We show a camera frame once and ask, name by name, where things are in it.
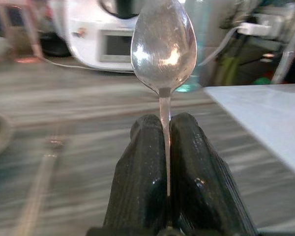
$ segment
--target white table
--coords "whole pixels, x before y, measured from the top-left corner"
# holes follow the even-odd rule
[[[295,84],[208,87],[205,90],[295,171]]]

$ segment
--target spoon bowl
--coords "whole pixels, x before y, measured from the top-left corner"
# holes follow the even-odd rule
[[[171,93],[192,73],[196,37],[178,0],[148,0],[140,12],[131,44],[134,73],[159,95]]]

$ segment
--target spoon handle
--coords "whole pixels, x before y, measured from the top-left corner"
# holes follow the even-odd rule
[[[167,172],[167,196],[170,196],[171,181],[170,181],[170,153],[171,153],[171,138],[169,122],[171,120],[171,97],[159,98],[159,112],[163,126],[164,140],[165,140],[165,155],[166,155],[166,172]]]

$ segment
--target metal spoon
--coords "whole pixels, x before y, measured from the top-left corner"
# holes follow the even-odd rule
[[[196,37],[178,0],[149,0],[140,12],[131,43],[136,76],[159,95],[170,195],[171,93],[185,82],[197,60]]]

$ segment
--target white plug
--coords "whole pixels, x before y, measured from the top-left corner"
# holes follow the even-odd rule
[[[271,26],[253,24],[253,23],[241,23],[238,29],[238,33],[251,35],[251,36],[267,36],[271,32]]]

